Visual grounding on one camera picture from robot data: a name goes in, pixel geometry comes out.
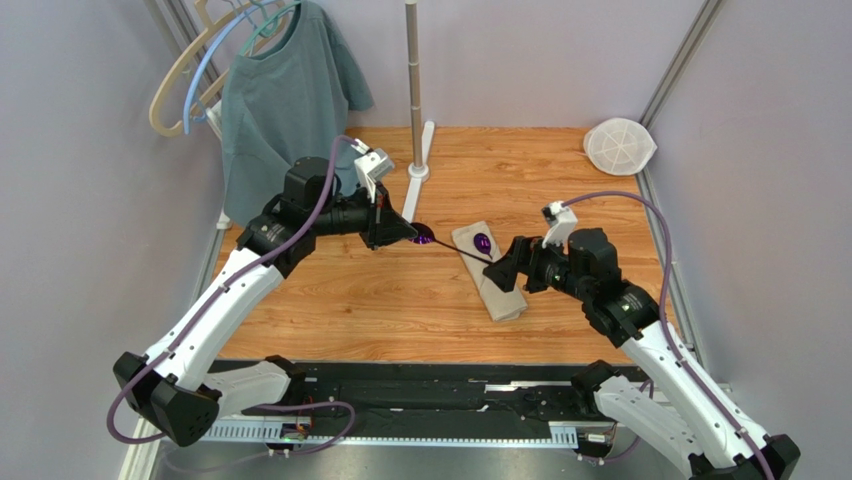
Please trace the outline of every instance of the wooden table surface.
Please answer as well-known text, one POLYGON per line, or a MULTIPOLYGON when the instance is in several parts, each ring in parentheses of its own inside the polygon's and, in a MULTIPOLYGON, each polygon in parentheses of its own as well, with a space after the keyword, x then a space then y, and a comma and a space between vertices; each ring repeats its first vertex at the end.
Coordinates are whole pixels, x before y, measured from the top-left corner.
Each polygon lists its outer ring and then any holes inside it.
MULTIPOLYGON (((516 235, 544 235, 541 208, 600 190, 637 192, 633 177, 603 174, 582 154, 585 129, 439 128, 415 221, 452 243, 450 232, 486 220, 505 252, 516 235)), ((406 128, 349 132, 397 164, 385 178, 397 211, 408 185, 406 128)), ((661 273, 643 208, 603 198, 572 207, 579 226, 602 227, 625 278, 659 295, 661 273)), ((227 232, 219 271, 241 229, 227 232)), ((519 276, 519 284, 526 277, 519 276)), ((252 312, 226 344, 226 358, 278 354, 294 360, 496 363, 630 363, 592 330, 580 302, 524 293, 528 310, 494 323, 459 254, 401 242, 368 250, 357 235, 320 237, 317 250, 252 312)))

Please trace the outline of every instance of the white plastic basket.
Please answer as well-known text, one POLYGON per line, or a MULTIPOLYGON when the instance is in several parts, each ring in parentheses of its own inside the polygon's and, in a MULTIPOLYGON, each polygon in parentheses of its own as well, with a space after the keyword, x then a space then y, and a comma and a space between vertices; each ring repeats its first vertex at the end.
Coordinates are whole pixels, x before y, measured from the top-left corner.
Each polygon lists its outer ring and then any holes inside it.
POLYGON ((657 144, 642 125, 626 118, 611 118, 586 133, 583 150, 602 172, 635 175, 645 168, 657 144))

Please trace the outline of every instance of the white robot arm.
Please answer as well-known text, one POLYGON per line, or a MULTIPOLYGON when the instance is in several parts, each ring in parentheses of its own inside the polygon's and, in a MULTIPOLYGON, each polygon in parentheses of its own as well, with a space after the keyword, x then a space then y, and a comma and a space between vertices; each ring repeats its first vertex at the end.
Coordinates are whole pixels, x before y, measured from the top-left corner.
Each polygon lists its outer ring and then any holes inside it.
POLYGON ((580 300, 591 326, 666 392, 680 416, 642 395, 602 361, 572 380, 589 410, 625 424, 686 477, 764 479, 767 469, 772 478, 789 477, 800 456, 796 445, 786 435, 770 437, 719 389, 674 327, 661 321, 654 299, 622 279, 616 249, 603 230, 574 230, 577 218, 563 202, 549 204, 542 213, 551 227, 547 236, 515 237, 506 255, 483 274, 506 292, 523 273, 530 293, 553 288, 580 300))
POLYGON ((286 248, 318 204, 329 171, 324 159, 298 160, 287 173, 285 193, 249 222, 222 272, 190 311, 144 355, 125 352, 113 366, 122 388, 132 385, 126 396, 130 407, 177 445, 196 442, 225 415, 261 404, 301 404, 305 373, 281 357, 224 373, 208 370, 249 312, 314 251, 317 236, 358 233, 371 249, 417 236, 393 210, 379 181, 393 168, 390 159, 360 142, 355 148, 363 154, 356 170, 366 185, 350 197, 329 200, 306 234, 286 248), (267 255, 272 258, 259 263, 267 255), (237 281, 230 280, 246 268, 237 281), (191 330, 169 350, 190 322, 191 330))

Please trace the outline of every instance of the beige towel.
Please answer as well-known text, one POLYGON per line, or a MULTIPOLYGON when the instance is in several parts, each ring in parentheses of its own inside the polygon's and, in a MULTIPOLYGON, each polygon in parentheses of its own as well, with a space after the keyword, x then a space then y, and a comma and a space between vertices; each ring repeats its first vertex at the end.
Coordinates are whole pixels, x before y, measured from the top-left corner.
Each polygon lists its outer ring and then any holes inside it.
MULTIPOLYGON (((500 252, 500 247, 497 246, 497 242, 494 241, 494 236, 491 235, 491 230, 485 222, 477 222, 473 225, 453 230, 453 243, 456 244, 456 248, 459 250, 464 250, 472 255, 488 260, 488 255, 479 253, 473 245, 473 237, 477 233, 488 235, 488 239, 491 240, 491 260, 499 259, 503 254, 500 252)), ((527 309, 527 301, 524 300, 524 296, 521 294, 517 285, 514 290, 505 293, 497 288, 494 282, 488 280, 482 274, 482 270, 487 264, 470 258, 467 255, 461 255, 461 257, 465 266, 467 266, 467 271, 470 272, 470 276, 473 278, 474 285, 479 290, 479 296, 482 298, 485 308, 488 309, 492 320, 495 322, 514 320, 521 315, 521 312, 527 309)))

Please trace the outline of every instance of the teal shirt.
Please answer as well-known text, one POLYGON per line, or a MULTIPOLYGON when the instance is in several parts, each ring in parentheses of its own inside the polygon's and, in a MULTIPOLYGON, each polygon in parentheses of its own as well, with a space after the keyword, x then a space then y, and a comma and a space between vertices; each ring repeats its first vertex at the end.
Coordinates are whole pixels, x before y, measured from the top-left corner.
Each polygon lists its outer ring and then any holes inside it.
MULTIPOLYGON (((225 213, 245 226, 284 188, 287 170, 306 156, 329 158, 349 110, 373 98, 337 27, 319 5, 295 9, 283 38, 269 50, 237 56, 222 95, 225 213)), ((340 193, 358 182, 355 150, 340 144, 340 193)))

